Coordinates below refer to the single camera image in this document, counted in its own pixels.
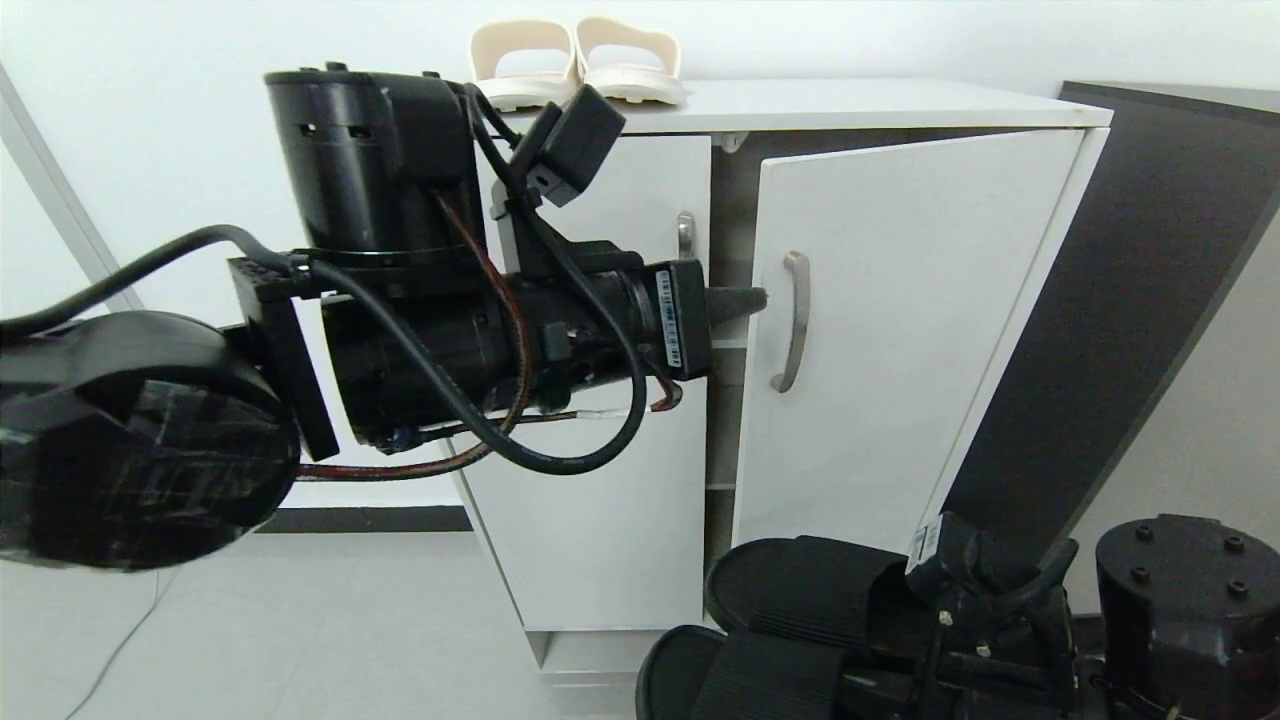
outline cabinet handle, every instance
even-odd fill
[[[676,249],[681,259],[694,256],[694,238],[698,237],[698,225],[694,224],[694,214],[689,210],[676,215]]]
[[[791,270],[795,281],[795,309],[791,316],[791,347],[787,348],[787,365],[769,384],[778,392],[787,392],[796,382],[800,360],[804,359],[804,341],[809,336],[809,258],[792,250],[782,259],[782,266]]]

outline barcode sticker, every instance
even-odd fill
[[[680,368],[680,325],[676,323],[676,296],[671,292],[671,272],[658,270],[658,313],[662,315],[662,342],[667,346],[667,365]]]
[[[916,565],[938,553],[938,536],[942,534],[942,515],[938,515],[928,525],[915,530],[915,539],[911,542],[911,556],[906,561],[906,571],[910,574]]]

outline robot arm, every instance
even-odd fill
[[[646,411],[678,402],[676,382],[710,372],[714,324],[764,306],[759,290],[707,288],[695,260],[646,265],[612,242],[568,242],[536,214],[586,190],[621,135],[622,115],[590,87],[520,136],[477,90],[431,74],[330,63],[266,83],[308,247],[278,254],[239,228],[205,228],[0,323],[0,556],[174,565],[264,521],[294,479],[426,477],[490,451],[534,471],[590,471]],[[485,246],[476,146],[499,178],[506,275]],[[218,241],[244,254],[230,261],[242,325],[159,311],[67,323]],[[321,302],[360,442],[396,454],[465,430],[481,445],[428,465],[300,466],[303,447],[321,460],[338,445],[293,299]],[[667,389],[653,407],[646,375]],[[627,418],[595,452],[550,457],[509,437],[618,380],[632,387]]]

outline cabinet top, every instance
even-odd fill
[[[678,108],[618,106],[625,132],[701,133],[943,127],[1106,127],[1111,110],[925,78],[686,81]],[[534,113],[508,122],[524,129]]]

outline black cable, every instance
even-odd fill
[[[529,333],[529,323],[525,320],[524,313],[520,309],[520,302],[516,300],[516,295],[511,290],[511,284],[502,275],[498,268],[493,264],[489,254],[484,249],[484,243],[471,232],[462,217],[453,209],[452,205],[439,193],[434,191],[426,191],[434,195],[440,210],[453,224],[453,228],[462,236],[467,247],[476,258],[476,263],[480,264],[484,275],[489,279],[490,288],[498,297],[503,309],[511,319],[511,324],[515,329],[515,341],[520,348],[520,375],[516,386],[516,397],[508,409],[506,416],[498,423],[498,429],[503,433],[511,433],[511,428],[520,421],[521,414],[524,414],[525,407],[529,405],[529,396],[534,384],[534,348],[532,337]],[[466,425],[458,424],[458,428],[466,428]],[[489,446],[476,443],[453,457],[445,460],[436,460],[431,462],[416,462],[412,465],[401,465],[394,468],[383,466],[352,466],[352,465],[300,465],[297,480],[303,482],[325,482],[325,480],[342,480],[342,482],[383,482],[383,480],[407,480],[419,478],[431,478],[435,475],[443,475],[445,473],[452,473],[454,470],[461,470],[475,462],[479,462],[489,455]]]
[[[472,102],[467,106],[467,117],[471,122],[471,133],[475,136],[475,141],[480,145],[481,152],[484,152],[485,158],[489,160],[489,164],[493,167],[498,179],[500,179],[507,187],[508,211],[518,213],[521,219],[534,229],[534,233],[543,243],[543,247],[552,256],[552,260],[554,260],[559,266],[561,272],[568,277],[579,295],[584,301],[586,301],[588,306],[590,306],[593,314],[608,325],[609,332],[614,338],[617,338],[618,343],[622,346],[622,352],[627,359],[627,368],[631,374],[631,405],[627,409],[627,416],[626,420],[622,421],[622,427],[618,428],[618,432],[599,450],[577,457],[558,459],[566,465],[585,468],[573,470],[573,473],[586,473],[590,469],[599,468],[617,457],[627,447],[627,445],[631,443],[631,439],[635,438],[636,432],[640,429],[640,423],[644,421],[645,400],[649,389],[648,382],[645,380],[644,359],[635,343],[631,341],[626,329],[618,319],[613,316],[613,313],[605,307],[604,301],[600,300],[595,288],[591,287],[591,282],[586,278],[582,270],[579,269],[577,263],[573,261],[568,250],[561,243],[561,240],[549,234],[547,225],[540,222],[538,214],[531,206],[529,206],[526,188],[520,184],[520,181],[511,170],[511,167],[502,159],[493,138],[489,137],[489,133],[484,129],[484,122],[480,119],[480,115],[474,111],[475,108],[481,106],[477,97],[483,97],[484,94],[480,92],[474,85],[467,86],[467,92],[472,96]],[[543,459],[553,460],[550,456],[543,456]]]
[[[590,290],[590,283],[586,282],[586,277],[582,275],[581,270],[577,270],[576,266],[573,270],[576,270],[584,284],[586,284],[588,290]],[[396,340],[396,342],[401,345],[408,355],[408,359],[428,377],[431,386],[434,386],[436,395],[444,405],[448,406],[449,411],[453,413],[453,415],[457,416],[472,434],[489,446],[494,452],[502,455],[521,468],[548,475],[576,475],[580,473],[589,473],[617,457],[627,443],[631,442],[631,438],[635,437],[635,432],[640,427],[640,420],[644,419],[646,389],[644,369],[640,366],[641,360],[639,351],[635,350],[635,345],[631,345],[628,360],[631,360],[630,355],[634,355],[634,365],[635,368],[640,368],[639,389],[635,389],[634,383],[632,389],[636,395],[632,397],[631,402],[632,413],[627,416],[627,421],[623,423],[622,430],[620,430],[613,439],[605,443],[605,446],[600,450],[579,457],[556,457],[525,447],[499,430],[498,427],[489,420],[489,418],[486,418],[474,402],[471,402],[471,398],[467,397],[462,388],[458,387],[452,377],[449,377],[449,373],[444,369],[444,366],[442,366],[426,346],[422,345],[422,341],[417,337],[413,329],[408,327],[408,323],[397,315],[381,296],[324,260],[312,259],[311,273],[323,284],[348,295],[364,305],[374,319],[378,320],[378,324],[380,324]],[[603,309],[604,305],[603,302],[599,302],[599,297],[595,300]],[[611,327],[617,328],[616,332],[621,332],[621,325],[618,325],[616,319],[609,316],[607,322],[609,322]],[[635,407],[637,405],[640,407],[639,418],[634,418],[634,415],[636,415]]]
[[[189,255],[201,247],[207,247],[224,240],[230,240],[225,233],[225,229],[229,227],[230,225],[210,225],[207,228],[200,228],[198,231],[189,232],[177,240],[156,247],[151,252],[147,252],[142,258],[138,258],[137,260],[120,268],[109,277],[102,278],[101,281],[51,307],[46,307],[29,315],[0,320],[0,341],[15,341],[36,333],[51,331],[90,307],[100,305],[122,290],[173,263],[174,260],[178,260],[184,255]],[[265,247],[262,247],[262,250],[270,252]]]
[[[173,587],[173,582],[178,579],[178,573],[180,570],[182,570],[180,568],[178,570],[174,570],[173,577],[170,577],[169,582],[165,583],[163,591],[160,589],[160,570],[155,571],[156,573],[156,589],[155,589],[155,592],[151,596],[151,607],[148,607],[147,611],[142,614],[142,618],[140,618],[138,621],[134,623],[133,629],[129,630],[129,633],[127,635],[124,635],[124,639],[120,641],[120,643],[118,646],[115,646],[115,650],[113,650],[111,655],[108,656],[106,662],[102,664],[102,669],[99,670],[97,678],[93,679],[93,684],[90,685],[88,692],[84,693],[83,700],[79,701],[79,705],[76,706],[76,710],[72,710],[70,712],[67,714],[67,717],[64,720],[72,720],[73,717],[76,717],[77,715],[79,715],[79,711],[84,710],[84,706],[88,705],[88,701],[93,700],[93,696],[97,694],[97,688],[101,687],[102,685],[102,680],[106,679],[106,673],[111,669],[111,665],[115,665],[115,659],[120,656],[120,651],[123,651],[124,646],[129,644],[129,641],[133,639],[133,635],[136,635],[138,633],[138,630],[142,629],[142,625],[156,611],[156,607],[160,606],[160,601],[164,600],[164,596],[169,594],[169,588],[172,588]]]
[[[520,133],[511,129],[507,120],[502,119],[502,115],[498,114],[498,109],[489,102],[489,99],[484,96],[484,92],[481,92],[477,86],[467,83],[463,88],[466,90],[467,99],[480,106],[480,111],[484,113],[489,124],[493,126],[493,129],[498,131],[498,136],[506,140],[508,146],[515,147],[520,142]]]

